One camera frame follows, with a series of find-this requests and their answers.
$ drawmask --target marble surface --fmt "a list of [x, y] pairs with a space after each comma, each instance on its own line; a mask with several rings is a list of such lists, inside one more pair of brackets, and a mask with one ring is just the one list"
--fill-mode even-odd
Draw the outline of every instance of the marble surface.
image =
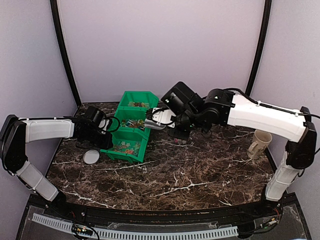
[[[112, 116], [117, 103], [86, 103]], [[59, 147], [48, 179], [70, 203], [124, 210], [195, 210], [259, 201], [273, 170], [265, 155], [250, 160], [246, 150], [253, 129], [214, 126], [210, 138], [200, 131], [188, 141], [168, 131], [151, 130], [144, 162], [130, 164], [100, 153], [87, 165], [75, 139]]]

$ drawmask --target small colorful item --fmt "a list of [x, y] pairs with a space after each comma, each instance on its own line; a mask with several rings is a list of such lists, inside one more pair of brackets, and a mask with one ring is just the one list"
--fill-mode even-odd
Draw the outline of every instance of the small colorful item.
[[148, 102], [135, 102], [130, 101], [128, 104], [128, 107], [142, 107], [142, 108], [150, 108], [150, 105]]
[[133, 146], [129, 142], [122, 141], [118, 144], [114, 144], [111, 151], [131, 154], [137, 157], [139, 155], [140, 146], [140, 142], [138, 141]]
[[142, 119], [123, 119], [121, 121], [121, 127], [124, 128], [135, 128], [142, 131], [145, 130], [145, 121]]

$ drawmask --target white lid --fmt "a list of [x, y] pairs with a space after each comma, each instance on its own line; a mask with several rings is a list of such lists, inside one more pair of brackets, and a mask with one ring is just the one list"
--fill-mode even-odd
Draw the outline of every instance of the white lid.
[[86, 164], [95, 164], [99, 160], [100, 154], [97, 150], [89, 150], [84, 156], [83, 160]]

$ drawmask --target white cup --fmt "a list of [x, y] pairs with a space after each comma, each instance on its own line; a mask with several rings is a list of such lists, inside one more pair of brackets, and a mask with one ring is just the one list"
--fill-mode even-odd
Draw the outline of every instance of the white cup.
[[250, 159], [258, 159], [264, 153], [271, 141], [271, 133], [255, 130], [252, 138], [252, 144], [246, 151], [248, 157]]

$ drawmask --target black cable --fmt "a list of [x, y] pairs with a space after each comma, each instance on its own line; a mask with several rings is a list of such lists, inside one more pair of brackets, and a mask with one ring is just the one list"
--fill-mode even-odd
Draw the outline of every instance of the black cable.
[[175, 123], [175, 122], [172, 121], [172, 122], [169, 122], [169, 123], [161, 123], [161, 125], [163, 125], [163, 126], [169, 126], [169, 125], [174, 124], [174, 123]]
[[245, 93], [247, 95], [251, 94], [252, 89], [254, 87], [255, 79], [256, 79], [257, 72], [258, 72], [259, 65], [260, 65], [260, 61], [261, 61], [261, 56], [263, 54], [263, 49], [264, 49], [265, 40], [266, 40], [266, 36], [267, 36], [270, 12], [271, 12], [271, 5], [272, 5], [272, 0], [265, 0], [264, 1], [264, 10], [263, 10], [259, 39], [258, 39], [257, 46], [256, 46], [256, 51], [255, 51], [254, 60], [252, 63], [250, 77], [249, 77], [249, 80], [248, 80], [248, 83], [247, 83], [247, 86], [245, 89]]
[[[75, 213], [74, 213], [73, 211], [70, 211], [70, 212], [67, 214], [67, 216], [68, 216], [69, 214], [72, 214], [72, 215], [73, 215], [72, 227], [76, 228], [76, 222], [74, 221], [74, 220], [76, 220], [76, 215], [75, 215]], [[73, 236], [75, 239], [78, 239], [78, 240], [86, 240], [86, 239], [88, 239], [88, 237], [80, 236], [80, 235], [77, 233], [77, 231], [75, 231], [75, 232], [72, 231], [72, 233], [73, 233], [72, 236]]]
[[75, 78], [73, 75], [73, 71], [71, 70], [70, 59], [68, 57], [66, 43], [65, 43], [65, 39], [64, 39], [63, 28], [62, 28], [61, 20], [60, 20], [58, 1], [57, 0], [50, 0], [50, 5], [51, 5], [52, 20], [53, 20], [53, 25], [54, 25], [54, 29], [55, 29], [56, 39], [57, 39], [57, 43], [59, 46], [60, 55], [61, 55], [64, 69], [65, 69], [65, 73], [66, 73], [66, 76], [67, 76], [75, 103], [76, 103], [77, 107], [80, 107], [82, 105], [82, 102], [81, 102], [80, 95], [79, 95], [79, 92], [77, 89], [77, 85], [76, 85], [76, 81], [75, 81]]
[[298, 173], [298, 178], [301, 178], [305, 174], [306, 169], [303, 169], [301, 174]]
[[104, 132], [104, 133], [106, 133], [106, 132], [114, 133], [115, 131], [117, 131], [117, 130], [120, 128], [121, 123], [120, 123], [119, 118], [117, 118], [117, 117], [115, 117], [115, 116], [108, 116], [107, 119], [115, 119], [115, 120], [118, 122], [118, 126], [117, 126], [114, 130], [111, 130], [111, 131], [108, 131], [108, 130], [106, 131], [106, 130], [100, 129], [101, 132]]
[[76, 220], [76, 219], [71, 219], [71, 218], [69, 218], [69, 217], [63, 216], [62, 214], [60, 214], [59, 212], [57, 212], [57, 211], [54, 209], [54, 207], [52, 207], [51, 205], [50, 205], [50, 209], [53, 210], [56, 214], [58, 214], [60, 217], [62, 217], [62, 218], [64, 218], [64, 219], [67, 219], [67, 220], [70, 220], [70, 221], [72, 221], [72, 222], [81, 224], [81, 225], [87, 227], [88, 229], [91, 229], [91, 230], [96, 234], [97, 240], [100, 240], [100, 236], [99, 236], [98, 232], [97, 232], [94, 228], [92, 228], [92, 227], [90, 227], [90, 226], [88, 226], [88, 225], [85, 225], [85, 223], [80, 222], [80, 221], [78, 221], [78, 220]]
[[238, 93], [240, 93], [242, 96], [244, 96], [247, 100], [249, 100], [250, 102], [254, 103], [254, 104], [258, 104], [258, 101], [252, 99], [251, 97], [249, 97], [247, 94], [245, 94], [241, 89], [239, 88], [235, 88], [235, 87], [229, 87], [229, 88], [225, 88], [223, 90], [227, 90], [227, 91], [236, 91]]
[[[304, 113], [299, 113], [300, 116], [311, 116], [317, 119], [320, 119], [319, 115], [316, 114], [312, 114], [312, 113], [308, 113], [308, 112], [304, 112]], [[314, 155], [316, 155], [318, 152], [320, 152], [320, 147], [314, 152]]]
[[255, 229], [251, 230], [251, 231], [245, 231], [245, 232], [239, 232], [239, 234], [242, 234], [242, 235], [249, 235], [249, 234], [252, 234], [252, 235], [256, 235], [256, 234], [265, 234], [265, 233], [268, 233], [270, 231], [272, 231], [276, 226], [279, 225], [283, 215], [284, 215], [284, 207], [283, 207], [283, 202], [282, 202], [282, 199], [280, 200], [280, 208], [281, 208], [281, 215], [278, 219], [278, 222], [277, 223], [274, 223], [272, 226], [270, 226], [269, 229], [265, 230], [265, 231], [259, 231], [259, 232], [256, 232], [260, 229], [263, 229], [261, 227], [261, 225], [259, 225], [258, 227], [256, 227]]

